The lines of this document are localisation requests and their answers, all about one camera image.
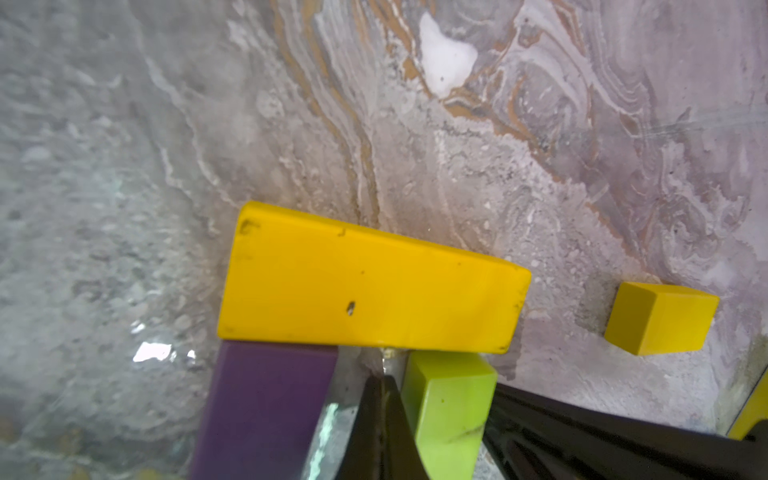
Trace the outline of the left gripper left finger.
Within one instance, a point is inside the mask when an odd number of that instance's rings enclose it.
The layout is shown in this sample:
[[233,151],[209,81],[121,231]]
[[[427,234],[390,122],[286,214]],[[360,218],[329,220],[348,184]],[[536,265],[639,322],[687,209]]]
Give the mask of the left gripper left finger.
[[427,477],[394,378],[370,376],[336,478]]

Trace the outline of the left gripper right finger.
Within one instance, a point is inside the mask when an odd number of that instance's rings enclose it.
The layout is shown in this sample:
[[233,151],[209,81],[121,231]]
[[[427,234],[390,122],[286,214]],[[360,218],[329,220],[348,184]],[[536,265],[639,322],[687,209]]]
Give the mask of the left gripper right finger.
[[507,479],[764,479],[767,423],[742,440],[495,388],[483,442]]

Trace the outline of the lime green block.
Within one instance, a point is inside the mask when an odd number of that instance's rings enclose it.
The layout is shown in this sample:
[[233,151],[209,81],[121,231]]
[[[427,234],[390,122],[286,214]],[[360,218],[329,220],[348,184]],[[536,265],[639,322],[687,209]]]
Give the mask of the lime green block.
[[473,477],[497,373],[476,353],[413,351],[401,397],[431,479]]

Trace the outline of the purple block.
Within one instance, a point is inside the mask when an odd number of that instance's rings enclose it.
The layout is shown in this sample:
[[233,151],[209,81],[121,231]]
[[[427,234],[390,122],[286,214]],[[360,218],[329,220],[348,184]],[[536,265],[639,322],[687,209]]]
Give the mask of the purple block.
[[223,341],[189,478],[300,478],[337,358],[335,347]]

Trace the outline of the small yellow block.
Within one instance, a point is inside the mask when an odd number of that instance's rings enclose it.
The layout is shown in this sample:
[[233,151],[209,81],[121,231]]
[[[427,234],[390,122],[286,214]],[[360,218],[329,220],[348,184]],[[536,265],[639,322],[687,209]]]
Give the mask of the small yellow block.
[[624,282],[604,338],[636,356],[702,349],[719,297],[685,286]]

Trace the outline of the long yellow block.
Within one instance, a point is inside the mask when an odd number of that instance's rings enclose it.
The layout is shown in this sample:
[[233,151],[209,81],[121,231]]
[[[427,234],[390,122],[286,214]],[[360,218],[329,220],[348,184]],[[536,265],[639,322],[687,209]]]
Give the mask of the long yellow block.
[[235,229],[218,334],[502,354],[531,279],[499,258],[250,202]]

